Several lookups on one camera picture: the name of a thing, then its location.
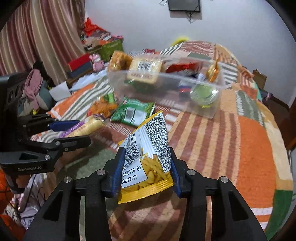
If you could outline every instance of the striped blanket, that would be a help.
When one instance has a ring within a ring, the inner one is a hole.
[[[160,105],[155,110],[163,111],[169,145],[177,157],[206,177],[229,177],[270,239],[289,209],[293,181],[281,133],[271,112],[257,101],[252,73],[226,48],[209,42],[187,41],[162,50],[161,54],[218,59],[222,63],[224,77],[232,88],[223,91],[220,108],[213,119]],[[108,80],[101,79],[58,103],[50,114],[59,120],[82,120],[96,97],[109,89]],[[53,183],[56,175],[81,178],[102,168],[115,156],[118,141],[133,130],[117,123],[109,123],[108,127],[105,132],[92,136],[93,144],[87,151],[64,154],[54,174],[44,174],[44,179],[54,179]],[[32,138],[50,142],[57,135],[49,131]],[[87,165],[75,166],[79,161],[86,161]],[[44,185],[46,197],[53,188],[54,185]],[[108,199],[106,206],[114,240],[179,240],[186,200],[178,199],[171,188],[120,205]],[[209,198],[206,240],[211,237],[210,227]]]

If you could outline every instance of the silver screw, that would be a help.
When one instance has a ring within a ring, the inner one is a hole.
[[[97,173],[99,176],[102,176],[102,175],[104,175],[106,172],[105,172],[104,169],[99,169],[99,170],[97,170],[96,173]]]
[[[189,169],[189,170],[187,170],[187,174],[190,175],[190,176],[193,176],[193,175],[196,174],[196,171],[193,170],[193,169]]]
[[[227,183],[229,181],[229,179],[227,177],[225,177],[225,176],[221,177],[220,180],[223,183]]]
[[[69,177],[69,176],[64,178],[64,182],[65,182],[65,183],[69,183],[69,182],[71,182],[71,181],[72,181],[72,178]]]

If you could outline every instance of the food package with barcode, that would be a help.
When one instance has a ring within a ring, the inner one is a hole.
[[[135,201],[173,186],[170,175],[172,157],[161,111],[146,119],[119,145],[126,149],[119,204]]]
[[[127,79],[133,81],[154,84],[157,81],[157,73],[161,71],[163,60],[147,56],[135,57],[131,62]]]
[[[146,103],[125,96],[110,120],[138,127],[145,119],[151,116],[154,107],[155,102]]]

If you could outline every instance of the striped curtain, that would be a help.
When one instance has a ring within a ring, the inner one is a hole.
[[[85,53],[79,38],[84,17],[84,0],[26,0],[0,32],[0,75],[41,60],[55,84],[66,80],[64,66]]]

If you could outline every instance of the plastic storage box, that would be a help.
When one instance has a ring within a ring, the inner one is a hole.
[[[203,59],[187,58],[187,60],[190,59],[203,62],[201,73],[204,76],[207,68],[213,63],[213,61]],[[133,76],[156,76],[157,80],[153,84],[132,81],[127,78],[127,75],[130,76],[131,73]],[[164,107],[198,114],[209,119],[214,117],[219,106],[222,90],[228,87],[225,85],[222,66],[220,66],[219,75],[213,83],[198,81],[195,78],[176,74],[134,70],[108,72],[107,75],[110,85],[114,88],[119,100],[127,96],[143,102],[155,102]],[[190,92],[181,93],[181,86],[189,87]]]

